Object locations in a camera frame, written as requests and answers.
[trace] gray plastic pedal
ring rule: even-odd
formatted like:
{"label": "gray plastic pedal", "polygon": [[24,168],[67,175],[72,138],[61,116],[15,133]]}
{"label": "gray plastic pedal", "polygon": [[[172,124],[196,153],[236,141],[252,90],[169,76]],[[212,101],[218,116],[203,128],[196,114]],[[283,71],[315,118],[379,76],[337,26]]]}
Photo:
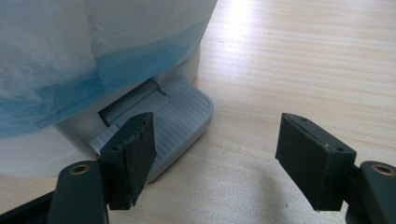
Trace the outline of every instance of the gray plastic pedal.
{"label": "gray plastic pedal", "polygon": [[185,78],[177,77],[160,88],[149,80],[99,112],[108,128],[91,141],[96,152],[129,118],[154,114],[157,157],[148,174],[153,181],[206,130],[212,119],[212,101]]}

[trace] tabletop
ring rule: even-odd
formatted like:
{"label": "tabletop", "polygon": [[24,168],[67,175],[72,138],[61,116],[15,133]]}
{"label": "tabletop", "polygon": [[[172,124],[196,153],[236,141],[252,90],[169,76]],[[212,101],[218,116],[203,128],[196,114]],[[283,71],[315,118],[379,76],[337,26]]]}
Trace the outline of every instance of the tabletop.
{"label": "tabletop", "polygon": [[[396,165],[396,2],[219,0],[194,85],[208,130],[110,223],[345,223],[316,212],[275,159],[283,112]],[[0,213],[56,178],[0,175]]]}

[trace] wooden surface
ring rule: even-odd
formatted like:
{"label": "wooden surface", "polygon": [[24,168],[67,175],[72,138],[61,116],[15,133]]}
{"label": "wooden surface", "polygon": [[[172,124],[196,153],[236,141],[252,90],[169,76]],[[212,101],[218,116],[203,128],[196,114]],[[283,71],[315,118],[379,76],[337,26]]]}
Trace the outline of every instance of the wooden surface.
{"label": "wooden surface", "polygon": [[[345,223],[345,206],[313,211],[275,160],[282,112],[347,143],[357,164],[396,165],[395,1],[219,0],[201,51],[208,131],[110,223]],[[0,178],[0,213],[56,181]]]}

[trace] gray pedal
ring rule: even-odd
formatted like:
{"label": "gray pedal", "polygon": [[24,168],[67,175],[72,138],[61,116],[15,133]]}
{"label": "gray pedal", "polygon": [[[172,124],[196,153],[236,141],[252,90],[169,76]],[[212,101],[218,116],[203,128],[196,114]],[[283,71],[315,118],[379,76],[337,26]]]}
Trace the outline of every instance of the gray pedal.
{"label": "gray pedal", "polygon": [[91,141],[91,146],[100,153],[126,120],[145,112],[154,114],[157,157],[148,174],[151,182],[206,130],[213,104],[183,77],[175,78],[163,88],[149,80],[99,112],[108,128]]}

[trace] white plastic bag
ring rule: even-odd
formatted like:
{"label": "white plastic bag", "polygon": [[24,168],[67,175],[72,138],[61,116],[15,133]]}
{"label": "white plastic bag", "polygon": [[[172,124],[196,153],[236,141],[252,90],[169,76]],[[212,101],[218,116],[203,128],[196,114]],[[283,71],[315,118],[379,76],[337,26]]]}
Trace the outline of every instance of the white plastic bag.
{"label": "white plastic bag", "polygon": [[198,47],[216,0],[0,1],[0,137],[65,119]]}

